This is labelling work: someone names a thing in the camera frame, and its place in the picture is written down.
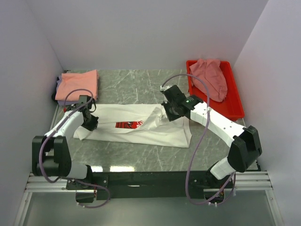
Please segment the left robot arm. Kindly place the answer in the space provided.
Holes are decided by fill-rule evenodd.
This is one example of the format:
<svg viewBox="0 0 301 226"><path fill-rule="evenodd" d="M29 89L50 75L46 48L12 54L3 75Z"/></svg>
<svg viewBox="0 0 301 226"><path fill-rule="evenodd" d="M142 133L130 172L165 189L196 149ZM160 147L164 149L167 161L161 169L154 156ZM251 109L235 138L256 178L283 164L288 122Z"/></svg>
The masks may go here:
<svg viewBox="0 0 301 226"><path fill-rule="evenodd" d="M94 177L89 165L73 163L68 147L70 139L78 128L93 131L98 126L98 117L90 109L95 101L81 95L77 104L66 108L62 119L45 135L32 140L32 172L35 176L77 179L83 189L93 186Z"/></svg>

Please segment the white Coca-Cola t-shirt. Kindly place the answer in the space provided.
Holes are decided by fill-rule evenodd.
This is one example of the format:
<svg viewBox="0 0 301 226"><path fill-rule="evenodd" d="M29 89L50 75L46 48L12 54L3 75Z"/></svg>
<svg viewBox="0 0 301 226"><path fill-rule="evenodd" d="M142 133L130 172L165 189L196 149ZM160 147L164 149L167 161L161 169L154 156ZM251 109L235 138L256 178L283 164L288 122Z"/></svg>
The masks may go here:
<svg viewBox="0 0 301 226"><path fill-rule="evenodd" d="M79 127L73 137L79 140L100 140L146 145L188 148L192 134L189 120L169 121L159 104L97 104L97 129Z"/></svg>

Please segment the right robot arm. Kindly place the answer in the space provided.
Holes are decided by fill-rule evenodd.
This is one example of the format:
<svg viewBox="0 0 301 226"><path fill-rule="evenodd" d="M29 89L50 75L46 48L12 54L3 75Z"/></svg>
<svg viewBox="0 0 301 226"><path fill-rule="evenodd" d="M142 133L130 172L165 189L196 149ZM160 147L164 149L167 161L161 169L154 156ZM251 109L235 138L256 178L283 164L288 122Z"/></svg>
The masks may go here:
<svg viewBox="0 0 301 226"><path fill-rule="evenodd" d="M230 148L228 156L215 163L206 177L207 184L217 188L234 172L245 172L262 154L259 133L253 126L239 125L209 107L199 97L186 97L178 86L160 87L162 103L169 121L186 117L216 134Z"/></svg>

